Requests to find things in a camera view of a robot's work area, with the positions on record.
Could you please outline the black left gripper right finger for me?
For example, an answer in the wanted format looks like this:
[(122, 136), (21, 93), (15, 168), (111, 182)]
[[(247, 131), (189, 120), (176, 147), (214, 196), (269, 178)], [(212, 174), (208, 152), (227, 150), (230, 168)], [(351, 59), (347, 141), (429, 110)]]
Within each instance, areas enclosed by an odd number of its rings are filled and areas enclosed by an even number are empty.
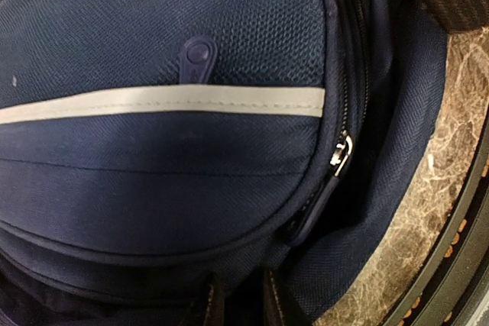
[(311, 326), (287, 285), (270, 269), (263, 275), (263, 319), (269, 326)]

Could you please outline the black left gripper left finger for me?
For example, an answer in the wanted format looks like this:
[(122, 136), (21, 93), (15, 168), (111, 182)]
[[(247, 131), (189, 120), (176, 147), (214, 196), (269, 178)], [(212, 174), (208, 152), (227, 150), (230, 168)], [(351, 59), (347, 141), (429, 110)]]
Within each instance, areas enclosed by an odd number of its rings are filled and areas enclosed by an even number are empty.
[(223, 326), (225, 324), (225, 290), (214, 273), (210, 273), (190, 308), (190, 324)]

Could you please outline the navy blue student backpack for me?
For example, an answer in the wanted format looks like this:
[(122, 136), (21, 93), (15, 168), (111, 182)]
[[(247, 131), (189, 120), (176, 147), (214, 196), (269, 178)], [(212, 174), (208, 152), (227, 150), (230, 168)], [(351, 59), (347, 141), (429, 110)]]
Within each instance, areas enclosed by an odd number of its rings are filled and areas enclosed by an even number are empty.
[(1, 323), (313, 323), (384, 236), (434, 131), (421, 0), (1, 0)]

